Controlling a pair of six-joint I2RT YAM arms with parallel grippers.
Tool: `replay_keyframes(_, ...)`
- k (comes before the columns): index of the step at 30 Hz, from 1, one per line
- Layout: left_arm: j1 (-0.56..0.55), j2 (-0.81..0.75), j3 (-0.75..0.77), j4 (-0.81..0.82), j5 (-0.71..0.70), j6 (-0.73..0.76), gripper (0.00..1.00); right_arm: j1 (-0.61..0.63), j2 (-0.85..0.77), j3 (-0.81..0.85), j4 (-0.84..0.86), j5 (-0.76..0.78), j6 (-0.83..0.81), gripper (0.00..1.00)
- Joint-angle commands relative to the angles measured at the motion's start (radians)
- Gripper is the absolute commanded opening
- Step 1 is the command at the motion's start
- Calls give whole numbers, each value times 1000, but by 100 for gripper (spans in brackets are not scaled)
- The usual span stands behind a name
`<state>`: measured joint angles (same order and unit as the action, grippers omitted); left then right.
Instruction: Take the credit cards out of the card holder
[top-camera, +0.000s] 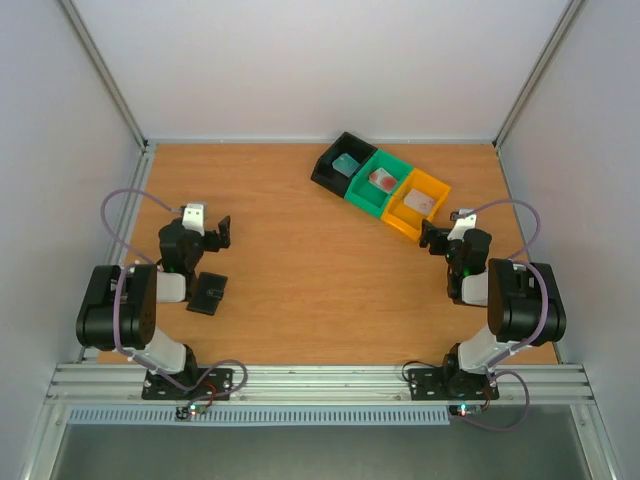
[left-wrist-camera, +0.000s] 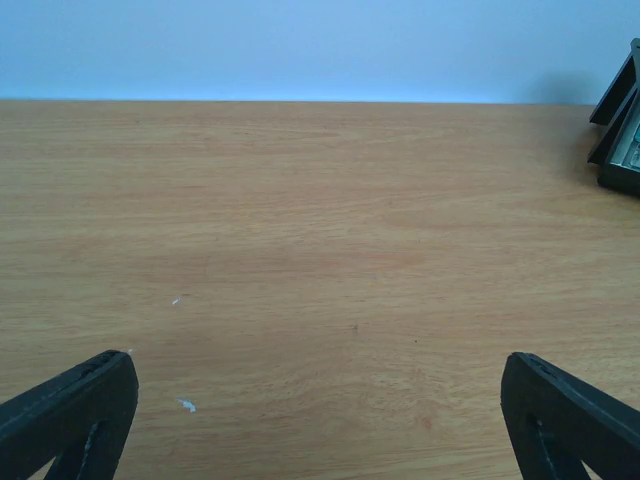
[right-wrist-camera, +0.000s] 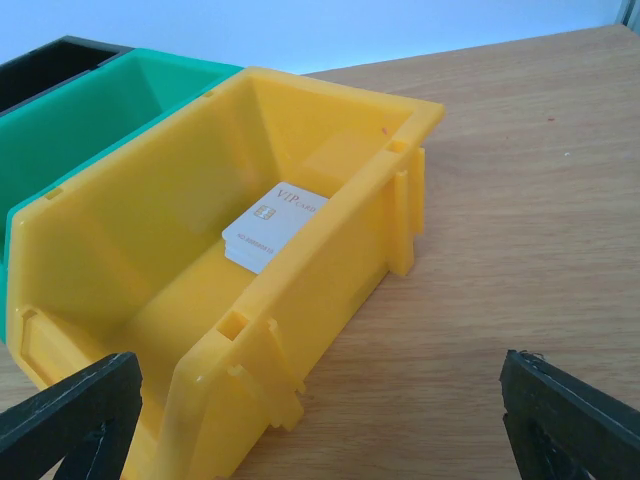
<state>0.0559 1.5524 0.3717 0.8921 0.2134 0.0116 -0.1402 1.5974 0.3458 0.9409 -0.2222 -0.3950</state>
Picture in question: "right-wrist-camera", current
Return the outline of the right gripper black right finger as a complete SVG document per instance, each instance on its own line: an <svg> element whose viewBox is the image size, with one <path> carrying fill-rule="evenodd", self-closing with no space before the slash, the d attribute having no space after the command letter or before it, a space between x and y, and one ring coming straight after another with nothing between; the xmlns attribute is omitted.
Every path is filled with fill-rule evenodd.
<svg viewBox="0 0 640 480"><path fill-rule="evenodd" d="M637 479L639 411L528 351L499 377L504 426L523 479Z"/></svg>

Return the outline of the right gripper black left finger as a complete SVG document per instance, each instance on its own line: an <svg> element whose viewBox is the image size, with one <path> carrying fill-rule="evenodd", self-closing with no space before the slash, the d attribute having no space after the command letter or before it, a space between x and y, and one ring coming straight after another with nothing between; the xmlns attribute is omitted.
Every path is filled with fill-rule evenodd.
<svg viewBox="0 0 640 480"><path fill-rule="evenodd" d="M132 352L110 354L1 414L1 477L119 479L142 408Z"/></svg>

